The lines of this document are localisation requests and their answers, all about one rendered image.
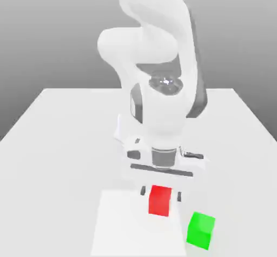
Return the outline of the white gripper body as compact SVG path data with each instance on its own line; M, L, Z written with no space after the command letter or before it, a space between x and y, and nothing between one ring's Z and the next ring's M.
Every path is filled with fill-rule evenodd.
M138 186L163 186L178 192L191 189L194 177L190 173L182 172L180 175L172 172L173 170L157 170L151 166L132 163L129 168L129 178Z

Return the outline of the small green cube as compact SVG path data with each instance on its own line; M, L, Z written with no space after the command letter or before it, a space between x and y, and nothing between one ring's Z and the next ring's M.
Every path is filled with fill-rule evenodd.
M194 212L188 225L186 242L209 250L214 226L215 217Z

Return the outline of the small red cube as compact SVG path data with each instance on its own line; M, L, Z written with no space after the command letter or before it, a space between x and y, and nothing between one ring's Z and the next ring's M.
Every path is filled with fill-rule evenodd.
M172 189L164 186L152 185L149 194L148 213L168 217Z

